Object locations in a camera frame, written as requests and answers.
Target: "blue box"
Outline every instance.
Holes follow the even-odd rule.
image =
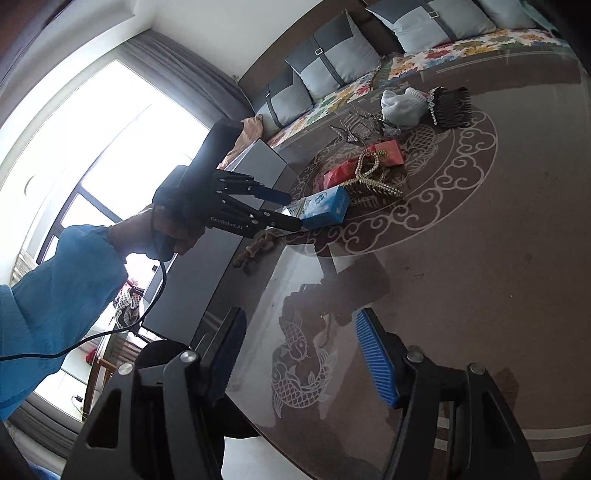
[[[303,230],[343,223],[349,194],[340,185],[291,202],[280,211],[301,220]]]

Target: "gray curtain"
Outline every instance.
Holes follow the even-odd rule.
[[[166,35],[146,30],[118,48],[126,65],[207,127],[223,117],[243,120],[254,116],[234,80]]]

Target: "human hand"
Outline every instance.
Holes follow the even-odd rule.
[[[179,255],[184,255],[193,248],[205,233],[205,227],[189,231],[180,222],[170,219],[163,207],[149,205],[137,215],[108,227],[109,242],[122,257],[131,253],[143,254],[150,250],[152,212],[154,229],[177,239],[174,251]]]

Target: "pillow strap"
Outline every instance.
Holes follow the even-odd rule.
[[[456,34],[453,32],[451,28],[449,28],[449,25],[447,25],[443,21],[443,19],[439,16],[439,14],[433,9],[431,5],[429,5],[425,0],[417,0],[417,2],[421,5],[421,7],[423,7],[427,11],[429,17],[431,17],[433,20],[437,22],[437,25],[441,27],[441,29],[446,33],[446,35],[449,37],[451,41],[457,41]]]
[[[332,75],[332,78],[335,79],[335,81],[341,86],[344,87],[347,84],[345,83],[345,81],[340,77],[340,75],[337,73],[337,71],[335,70],[335,68],[333,67],[333,65],[331,64],[330,60],[328,58],[326,58],[326,55],[324,54],[324,50],[322,50],[322,47],[320,45],[318,45],[318,42],[316,41],[316,38],[314,35],[312,35],[312,43],[314,44],[316,51],[314,53],[316,53],[317,57],[320,57],[320,60],[322,60],[322,63],[324,63],[324,66],[326,67],[326,69],[329,71],[329,73]]]
[[[277,114],[275,113],[275,109],[273,108],[273,103],[271,102],[271,87],[269,85],[267,85],[267,107],[269,107],[269,112],[271,114],[271,116],[273,117],[273,121],[275,122],[276,126],[278,126],[279,128],[284,128],[285,125],[283,125],[279,119],[277,118]]]

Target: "brown table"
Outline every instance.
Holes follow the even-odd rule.
[[[437,363],[486,365],[543,478],[579,478],[567,473],[591,434],[589,79],[572,56],[523,51],[404,80],[466,85],[472,127],[425,124],[403,140],[406,204],[357,199],[342,226],[227,270],[208,311],[222,318],[240,305],[250,318],[229,394],[310,476],[379,479],[400,418],[378,398],[351,322],[371,305],[386,330]],[[376,112],[380,97],[358,105]],[[296,196],[355,153],[327,126],[347,114],[280,149],[298,174]],[[294,375],[300,385],[288,388]],[[442,406],[434,466],[445,416]],[[573,468],[589,471],[587,456]]]

